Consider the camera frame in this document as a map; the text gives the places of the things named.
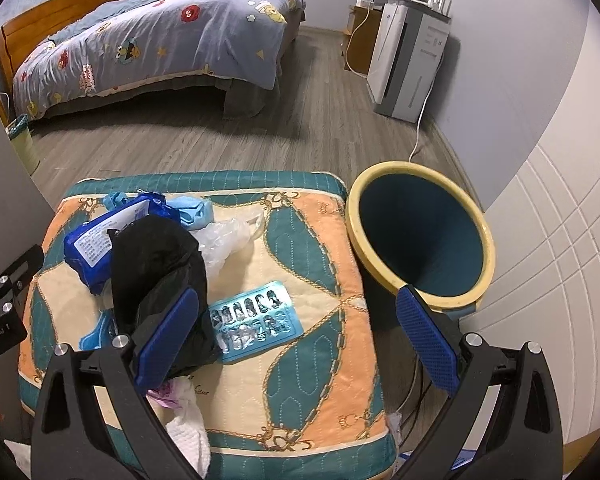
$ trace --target black plastic bag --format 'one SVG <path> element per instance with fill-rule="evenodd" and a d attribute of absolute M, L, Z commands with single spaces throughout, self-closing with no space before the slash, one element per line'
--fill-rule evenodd
<path fill-rule="evenodd" d="M 113 235 L 111 292 L 118 333 L 152 332 L 169 306 L 165 288 L 190 286 L 199 314 L 166 379 L 189 374 L 220 355 L 206 300 L 205 263 L 198 241 L 178 222 L 147 215 Z"/>

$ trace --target blister pack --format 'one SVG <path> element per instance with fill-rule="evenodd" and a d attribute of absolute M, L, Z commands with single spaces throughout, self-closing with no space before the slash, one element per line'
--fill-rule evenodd
<path fill-rule="evenodd" d="M 304 333 L 289 293 L 270 282 L 209 306 L 223 363 L 292 341 Z"/>

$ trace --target wooden desk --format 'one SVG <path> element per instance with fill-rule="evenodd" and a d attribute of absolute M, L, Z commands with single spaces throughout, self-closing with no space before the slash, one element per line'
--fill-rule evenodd
<path fill-rule="evenodd" d="M 350 43 L 347 60 L 351 68 L 361 74 L 369 72 L 371 57 L 376 46 L 376 36 L 380 27 L 380 18 L 382 17 L 381 10 L 371 9 L 366 22 L 356 31 L 352 40 L 351 34 L 364 21 L 366 12 L 366 7 L 350 6 L 349 23 L 347 23 L 347 28 L 342 31 L 344 35 L 342 39 L 342 55 L 345 55 L 347 45 Z M 345 70 L 349 70 L 346 62 L 344 62 L 344 68 Z"/>

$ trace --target white tissue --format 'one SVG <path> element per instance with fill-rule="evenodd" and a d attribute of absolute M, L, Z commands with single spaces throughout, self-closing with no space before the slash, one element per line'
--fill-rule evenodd
<path fill-rule="evenodd" d="M 167 423 L 167 433 L 187 462 L 204 478 L 211 462 L 211 451 L 194 386 L 186 377 L 174 378 L 172 386 L 182 407 L 174 410 L 175 418 Z"/>

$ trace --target yellow bucket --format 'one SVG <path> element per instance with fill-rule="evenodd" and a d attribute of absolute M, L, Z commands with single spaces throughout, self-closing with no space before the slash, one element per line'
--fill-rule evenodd
<path fill-rule="evenodd" d="M 31 132 L 29 130 L 29 118 L 22 114 L 6 128 L 13 149 L 20 157 L 27 172 L 33 174 L 40 164 L 40 157 L 33 146 Z"/>
<path fill-rule="evenodd" d="M 410 162 L 363 171 L 346 204 L 354 251 L 373 279 L 395 295 L 413 284 L 433 309 L 479 306 L 495 269 L 484 215 L 446 176 Z"/>

